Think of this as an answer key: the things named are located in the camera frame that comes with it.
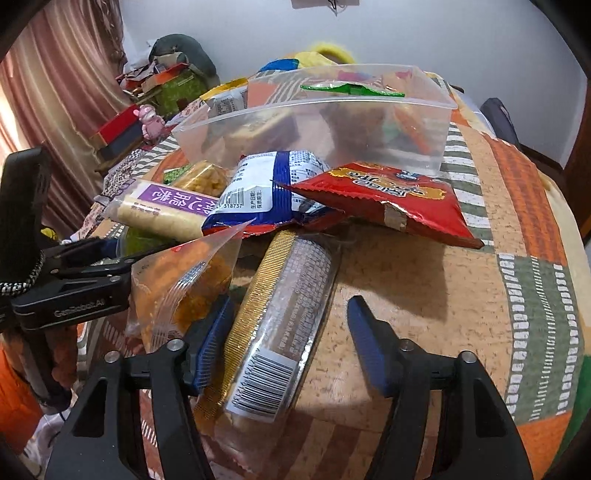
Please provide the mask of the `orange snack clear bag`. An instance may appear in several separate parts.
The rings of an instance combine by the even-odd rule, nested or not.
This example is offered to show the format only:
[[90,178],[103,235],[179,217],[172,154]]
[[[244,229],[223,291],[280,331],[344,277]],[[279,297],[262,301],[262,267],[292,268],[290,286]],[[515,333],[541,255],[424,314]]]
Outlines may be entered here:
[[133,318],[148,353],[182,337],[228,292],[245,223],[148,255],[131,269]]

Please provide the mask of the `clear plastic storage bin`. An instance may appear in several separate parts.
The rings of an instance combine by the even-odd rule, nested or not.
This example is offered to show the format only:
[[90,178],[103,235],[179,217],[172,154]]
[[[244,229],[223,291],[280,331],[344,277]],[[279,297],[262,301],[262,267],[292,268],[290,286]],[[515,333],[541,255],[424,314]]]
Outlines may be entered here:
[[[301,90],[318,82],[356,82],[405,98]],[[355,160],[435,176],[456,110],[449,88],[416,66],[318,66],[249,79],[247,108],[216,117],[199,106],[172,130],[191,162],[235,167],[243,156],[307,150],[331,166]]]

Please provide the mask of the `purple label cracker pack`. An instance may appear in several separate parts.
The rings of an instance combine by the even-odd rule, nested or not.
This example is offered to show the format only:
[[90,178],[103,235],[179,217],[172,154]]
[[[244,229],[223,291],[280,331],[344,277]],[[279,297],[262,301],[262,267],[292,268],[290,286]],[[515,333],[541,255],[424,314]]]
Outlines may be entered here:
[[123,184],[103,211],[103,216],[178,242],[202,236],[201,227],[218,199],[141,179]]

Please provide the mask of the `gold silver biscuit sleeve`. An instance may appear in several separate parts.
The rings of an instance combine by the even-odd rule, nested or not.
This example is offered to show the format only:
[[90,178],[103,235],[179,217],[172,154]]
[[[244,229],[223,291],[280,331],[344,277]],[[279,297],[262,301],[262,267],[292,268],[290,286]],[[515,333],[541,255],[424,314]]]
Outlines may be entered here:
[[279,439],[318,332],[341,260],[327,234],[274,236],[235,315],[221,358],[197,400],[198,428],[245,462]]

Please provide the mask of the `red shoe box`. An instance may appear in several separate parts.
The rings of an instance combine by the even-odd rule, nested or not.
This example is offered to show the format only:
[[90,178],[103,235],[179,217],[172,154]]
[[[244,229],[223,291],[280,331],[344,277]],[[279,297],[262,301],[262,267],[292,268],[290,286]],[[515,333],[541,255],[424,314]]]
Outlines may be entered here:
[[99,128],[90,138],[89,142],[95,149],[101,149],[116,140],[122,133],[138,121],[135,111],[136,104],[131,104],[121,113],[110,119]]

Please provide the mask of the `patchwork striped bed quilt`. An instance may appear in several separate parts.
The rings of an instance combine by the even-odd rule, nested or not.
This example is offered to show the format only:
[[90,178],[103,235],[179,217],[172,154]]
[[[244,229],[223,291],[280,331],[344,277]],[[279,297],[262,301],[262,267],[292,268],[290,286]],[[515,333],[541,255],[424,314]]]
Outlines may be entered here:
[[[450,246],[346,215],[327,230],[287,226],[242,236],[228,292],[217,297],[235,304],[233,323],[277,233],[327,234],[339,242],[341,260],[308,368],[273,447],[263,456],[239,462],[197,426],[211,479],[368,479],[392,401],[370,385],[356,354],[346,316],[349,299],[356,295],[400,338],[429,353],[476,354],[518,429],[533,472],[530,479],[589,477],[589,432],[570,427],[575,418],[590,415],[580,399],[590,384],[590,269],[573,215],[556,184],[514,145],[498,138],[456,87],[438,75],[427,75],[449,88],[457,108],[438,174],[413,173],[452,187],[471,233],[484,247]],[[131,179],[173,187],[191,164],[207,161],[189,161],[172,134],[154,154],[158,167],[145,177],[118,182],[107,205]],[[238,163],[220,166],[229,182]],[[105,217],[93,237],[117,239],[121,256],[144,247],[186,243]],[[53,376],[71,393],[69,406],[52,413],[58,427],[50,440],[49,460],[85,383],[105,355],[150,354],[133,318],[131,274],[128,302],[123,311],[48,330],[56,363]],[[16,452],[46,412],[24,378],[21,341],[1,333],[6,340],[1,353],[1,471],[6,478],[25,477]],[[189,400],[194,422],[201,394]],[[441,403],[441,393],[432,392],[420,463],[412,479],[433,479]],[[146,479],[167,479],[157,450],[150,391],[141,391],[140,408]]]

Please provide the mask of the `pink plush toy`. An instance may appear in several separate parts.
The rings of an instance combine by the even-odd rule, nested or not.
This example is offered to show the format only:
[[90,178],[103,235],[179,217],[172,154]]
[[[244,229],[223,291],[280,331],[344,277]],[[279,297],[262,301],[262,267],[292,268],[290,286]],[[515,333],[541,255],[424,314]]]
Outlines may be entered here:
[[141,105],[133,110],[133,114],[141,123],[142,136],[145,141],[155,141],[164,132],[165,122],[152,105]]

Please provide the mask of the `blue white snack bag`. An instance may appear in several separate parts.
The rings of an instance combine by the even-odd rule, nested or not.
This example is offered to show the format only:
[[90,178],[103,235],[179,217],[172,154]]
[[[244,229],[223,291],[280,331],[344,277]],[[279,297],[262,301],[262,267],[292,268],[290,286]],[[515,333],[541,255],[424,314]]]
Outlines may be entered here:
[[346,219],[345,214],[288,189],[328,170],[324,160],[305,150],[246,156],[238,163],[201,231],[208,235],[245,223],[242,235],[249,237],[287,226],[311,231],[332,228]]

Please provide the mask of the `green patterned box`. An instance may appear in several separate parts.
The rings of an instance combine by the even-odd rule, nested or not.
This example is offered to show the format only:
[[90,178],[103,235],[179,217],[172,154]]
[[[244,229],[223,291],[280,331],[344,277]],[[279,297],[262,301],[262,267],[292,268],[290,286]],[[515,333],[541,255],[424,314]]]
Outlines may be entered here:
[[158,115],[171,117],[182,111],[190,102],[207,91],[207,84],[190,69],[185,69],[174,78],[155,86],[149,102]]

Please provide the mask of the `striped pink curtain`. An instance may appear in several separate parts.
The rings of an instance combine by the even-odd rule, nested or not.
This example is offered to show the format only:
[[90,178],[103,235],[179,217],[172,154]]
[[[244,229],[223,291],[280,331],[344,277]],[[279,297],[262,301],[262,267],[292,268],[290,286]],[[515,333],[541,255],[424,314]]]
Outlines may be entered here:
[[43,222],[61,236],[83,224],[102,189],[92,136],[130,104],[116,81],[126,61],[122,40],[118,2],[50,1],[1,62],[19,133],[52,157]]

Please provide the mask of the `yellow barcode snack pack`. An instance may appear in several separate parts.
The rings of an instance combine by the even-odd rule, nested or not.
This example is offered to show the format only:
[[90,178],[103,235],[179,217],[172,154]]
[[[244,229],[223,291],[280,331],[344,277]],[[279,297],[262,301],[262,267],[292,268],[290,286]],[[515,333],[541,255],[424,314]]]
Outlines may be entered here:
[[247,108],[249,80],[238,78],[220,84],[200,96],[209,109],[209,116],[216,117]]

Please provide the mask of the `red cartoon chip bag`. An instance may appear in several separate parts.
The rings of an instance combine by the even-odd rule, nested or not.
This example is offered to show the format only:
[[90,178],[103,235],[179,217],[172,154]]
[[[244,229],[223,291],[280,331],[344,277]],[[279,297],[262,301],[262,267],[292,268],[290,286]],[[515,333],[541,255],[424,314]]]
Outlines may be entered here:
[[367,222],[440,243],[481,249],[452,187],[390,166],[350,162],[284,188]]

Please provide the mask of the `colourful patch pillow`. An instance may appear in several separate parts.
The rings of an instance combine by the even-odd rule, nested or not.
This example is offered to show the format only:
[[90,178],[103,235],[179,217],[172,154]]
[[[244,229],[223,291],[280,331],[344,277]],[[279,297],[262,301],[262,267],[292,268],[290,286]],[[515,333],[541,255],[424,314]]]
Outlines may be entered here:
[[297,69],[318,67],[318,66],[329,66],[335,65],[335,61],[332,61],[325,55],[315,51],[304,51],[294,54],[290,58],[280,58],[263,65],[259,69],[259,72],[269,71],[293,71]]

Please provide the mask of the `green trimmed clear snack pack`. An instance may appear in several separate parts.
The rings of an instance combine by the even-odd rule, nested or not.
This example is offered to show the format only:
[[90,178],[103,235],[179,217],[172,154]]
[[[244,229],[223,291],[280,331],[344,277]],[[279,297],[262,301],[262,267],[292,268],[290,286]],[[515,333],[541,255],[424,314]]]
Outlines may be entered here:
[[371,84],[356,83],[356,82],[318,82],[315,84],[301,85],[301,90],[308,92],[325,92],[346,96],[372,96],[372,97],[391,97],[391,98],[405,98],[404,92],[393,91],[385,88],[373,86]]

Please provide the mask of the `yellow foam tube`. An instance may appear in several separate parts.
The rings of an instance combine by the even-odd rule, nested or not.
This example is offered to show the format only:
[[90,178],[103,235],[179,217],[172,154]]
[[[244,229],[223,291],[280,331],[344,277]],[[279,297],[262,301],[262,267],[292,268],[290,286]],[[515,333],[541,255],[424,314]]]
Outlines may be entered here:
[[294,59],[300,62],[300,68],[356,63],[348,50],[330,42],[315,43],[308,50],[294,53]]

